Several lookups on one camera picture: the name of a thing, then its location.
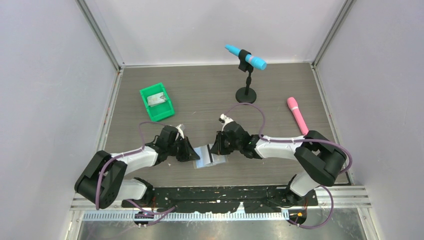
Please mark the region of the grey leather card holder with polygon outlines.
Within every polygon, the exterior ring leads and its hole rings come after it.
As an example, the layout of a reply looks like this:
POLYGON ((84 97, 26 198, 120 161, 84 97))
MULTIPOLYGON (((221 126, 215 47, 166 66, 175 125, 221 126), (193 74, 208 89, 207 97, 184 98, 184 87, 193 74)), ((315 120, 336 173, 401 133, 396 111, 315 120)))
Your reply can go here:
POLYGON ((216 155, 211 153, 212 144, 207 144, 204 146, 199 146, 194 148, 196 154, 200 159, 195 160, 193 163, 194 169, 201 169, 206 167, 212 167, 220 164, 225 164, 228 162, 227 155, 216 155))

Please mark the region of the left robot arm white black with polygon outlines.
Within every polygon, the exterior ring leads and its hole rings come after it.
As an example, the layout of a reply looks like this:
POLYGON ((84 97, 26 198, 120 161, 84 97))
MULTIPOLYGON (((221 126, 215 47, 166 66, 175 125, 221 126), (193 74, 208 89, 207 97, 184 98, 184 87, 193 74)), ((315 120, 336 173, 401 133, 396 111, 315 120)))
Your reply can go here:
POLYGON ((98 210, 108 208, 114 201, 148 207, 155 195, 153 185, 139 177, 125 177, 136 170, 154 167, 168 157, 175 157, 179 162, 199 160, 200 156, 182 127, 165 125, 153 141, 134 150, 122 153, 97 151, 77 179, 75 192, 92 202, 98 210))

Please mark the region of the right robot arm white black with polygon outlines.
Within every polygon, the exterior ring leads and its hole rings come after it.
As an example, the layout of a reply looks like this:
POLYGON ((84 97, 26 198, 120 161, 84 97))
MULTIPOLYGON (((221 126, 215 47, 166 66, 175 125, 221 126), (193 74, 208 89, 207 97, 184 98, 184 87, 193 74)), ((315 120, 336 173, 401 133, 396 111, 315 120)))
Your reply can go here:
POLYGON ((297 161, 303 168, 288 183, 284 198, 299 205, 306 195, 319 186, 331 187, 348 159, 341 147, 318 131, 310 130, 298 137, 270 137, 249 134, 235 121, 224 124, 210 148, 218 156, 240 152, 248 159, 279 158, 297 161))

